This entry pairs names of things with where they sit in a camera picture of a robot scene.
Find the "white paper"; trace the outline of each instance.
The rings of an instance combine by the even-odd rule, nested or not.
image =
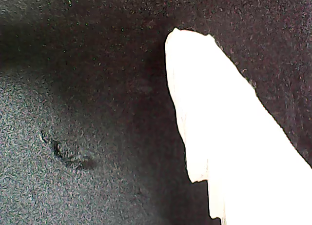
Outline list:
[[[311,167],[214,38],[175,28],[165,53],[188,175],[208,181],[210,216],[312,225]]]

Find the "textured surface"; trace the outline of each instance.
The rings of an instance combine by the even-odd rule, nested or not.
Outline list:
[[[166,87],[175,26],[218,40],[312,164],[311,0],[0,0],[0,11],[1,223],[213,224]],[[41,130],[97,166],[66,168]]]

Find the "black carpet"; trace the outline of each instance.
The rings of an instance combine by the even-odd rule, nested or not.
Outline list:
[[[0,0],[0,224],[219,224],[185,169],[174,27],[216,38],[311,165],[311,3]]]

